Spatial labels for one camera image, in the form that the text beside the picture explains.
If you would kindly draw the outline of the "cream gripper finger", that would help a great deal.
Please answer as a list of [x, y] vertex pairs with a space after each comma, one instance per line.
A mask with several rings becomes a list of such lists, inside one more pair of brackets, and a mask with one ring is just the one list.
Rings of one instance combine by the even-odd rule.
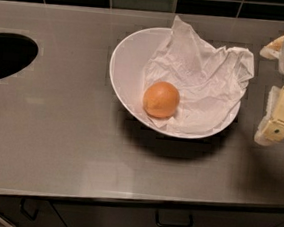
[[260, 56], [270, 60], [278, 59], [283, 42], [284, 36], [280, 36], [277, 39], [273, 40], [261, 49], [261, 51], [259, 52]]
[[284, 139], [284, 86], [273, 86], [268, 94], [266, 114], [258, 125], [254, 140], [257, 144], [271, 146]]

